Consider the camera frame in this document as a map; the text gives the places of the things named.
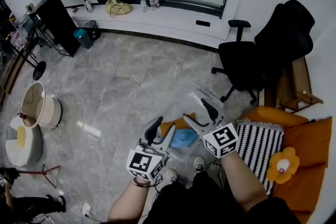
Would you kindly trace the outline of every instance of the beige bucket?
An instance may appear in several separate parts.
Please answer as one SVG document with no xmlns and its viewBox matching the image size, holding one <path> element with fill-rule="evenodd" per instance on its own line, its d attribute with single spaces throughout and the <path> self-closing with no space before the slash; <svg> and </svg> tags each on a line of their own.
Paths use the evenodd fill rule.
<svg viewBox="0 0 336 224">
<path fill-rule="evenodd" d="M 34 128 L 38 124 L 47 129 L 53 129 L 61 117 L 61 105 L 51 95 L 46 95 L 41 82 L 34 82 L 23 98 L 21 113 L 26 115 L 23 124 L 27 128 Z"/>
</svg>

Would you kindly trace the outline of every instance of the orange sofa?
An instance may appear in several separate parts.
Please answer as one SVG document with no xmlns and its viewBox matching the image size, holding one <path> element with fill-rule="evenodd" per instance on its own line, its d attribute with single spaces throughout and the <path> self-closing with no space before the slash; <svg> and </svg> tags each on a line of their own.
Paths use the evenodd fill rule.
<svg viewBox="0 0 336 224">
<path fill-rule="evenodd" d="M 285 129 L 284 147 L 295 148 L 300 165 L 289 181 L 275 184 L 272 195 L 284 199 L 297 218 L 306 223 L 315 210 L 328 165 L 332 118 L 309 123 L 304 117 L 258 106 L 242 119 L 279 124 Z"/>
</svg>

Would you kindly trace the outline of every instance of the black shoe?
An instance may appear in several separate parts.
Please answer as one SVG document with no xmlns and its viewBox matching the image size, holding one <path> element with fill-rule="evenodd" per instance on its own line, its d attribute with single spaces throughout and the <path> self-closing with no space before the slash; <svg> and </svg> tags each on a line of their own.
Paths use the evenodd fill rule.
<svg viewBox="0 0 336 224">
<path fill-rule="evenodd" d="M 57 201 L 59 203 L 61 203 L 62 206 L 63 206 L 62 212 L 65 212 L 66 211 L 65 206 L 67 205 L 67 202 L 65 201 L 65 198 L 62 195 L 60 195 L 60 196 L 58 196 L 58 200 Z"/>
</svg>

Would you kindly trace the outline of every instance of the wall outlet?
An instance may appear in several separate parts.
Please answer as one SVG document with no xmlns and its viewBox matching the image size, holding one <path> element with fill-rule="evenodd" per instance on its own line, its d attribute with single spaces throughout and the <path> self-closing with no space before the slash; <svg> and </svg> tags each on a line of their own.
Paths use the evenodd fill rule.
<svg viewBox="0 0 336 224">
<path fill-rule="evenodd" d="M 26 9 L 27 9 L 28 11 L 32 11 L 34 8 L 35 8 L 35 6 L 34 6 L 33 3 L 30 3 L 30 4 L 28 4 L 28 5 L 26 6 Z"/>
<path fill-rule="evenodd" d="M 91 210 L 91 206 L 90 206 L 89 202 L 84 201 L 82 203 L 82 214 L 83 214 L 83 216 L 86 215 L 86 216 L 90 217 L 90 210 Z"/>
</svg>

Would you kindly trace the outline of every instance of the black office chair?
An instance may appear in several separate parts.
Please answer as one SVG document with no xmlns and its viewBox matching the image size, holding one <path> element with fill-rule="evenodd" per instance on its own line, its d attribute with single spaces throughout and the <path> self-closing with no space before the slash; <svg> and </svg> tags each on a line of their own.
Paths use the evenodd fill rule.
<svg viewBox="0 0 336 224">
<path fill-rule="evenodd" d="M 232 87 L 220 100 L 225 102 L 233 90 L 248 91 L 250 101 L 257 101 L 253 89 L 262 90 L 271 81 L 278 80 L 282 69 L 313 49 L 309 32 L 314 18 L 297 0 L 278 4 L 263 30 L 255 37 L 255 43 L 241 41 L 244 27 L 251 24 L 244 20 L 230 20 L 230 27 L 238 27 L 234 42 L 219 45 L 219 56 L 223 65 L 212 68 L 211 73 L 227 74 Z"/>
</svg>

